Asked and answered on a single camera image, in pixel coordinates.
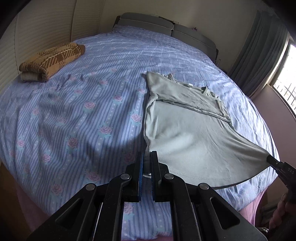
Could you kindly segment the person's right hand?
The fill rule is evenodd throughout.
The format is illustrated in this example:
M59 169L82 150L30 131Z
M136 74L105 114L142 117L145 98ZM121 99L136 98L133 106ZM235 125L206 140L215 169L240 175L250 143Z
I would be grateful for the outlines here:
M283 221L283 216L286 213L295 216L295 204L288 201L287 193L282 195L281 200L277 205L277 209L274 211L273 216L269 221L269 230L280 226Z

